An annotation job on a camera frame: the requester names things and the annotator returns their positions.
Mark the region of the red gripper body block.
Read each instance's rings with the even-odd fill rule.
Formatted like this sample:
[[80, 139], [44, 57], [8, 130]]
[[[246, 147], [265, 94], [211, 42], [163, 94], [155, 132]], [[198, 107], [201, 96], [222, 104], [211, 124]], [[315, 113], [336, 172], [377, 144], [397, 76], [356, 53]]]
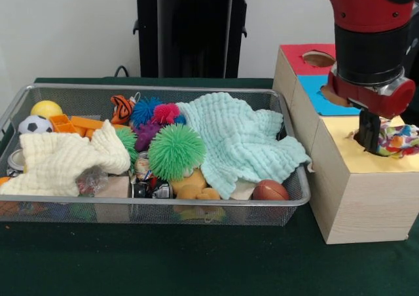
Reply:
[[327, 81], [327, 100], [335, 105], [358, 107], [392, 119], [409, 106], [415, 90], [414, 81], [403, 73], [384, 86], [354, 85], [339, 77], [337, 65], [333, 65]]

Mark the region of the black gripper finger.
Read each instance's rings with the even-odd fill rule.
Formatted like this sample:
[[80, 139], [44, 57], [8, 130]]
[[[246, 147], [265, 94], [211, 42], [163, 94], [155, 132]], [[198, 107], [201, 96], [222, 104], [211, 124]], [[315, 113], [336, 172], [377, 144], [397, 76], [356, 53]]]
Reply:
[[380, 126], [380, 117], [375, 114], [369, 114], [368, 151], [372, 154], [378, 153]]
[[369, 146], [369, 112], [361, 110], [359, 114], [358, 143], [362, 146]]

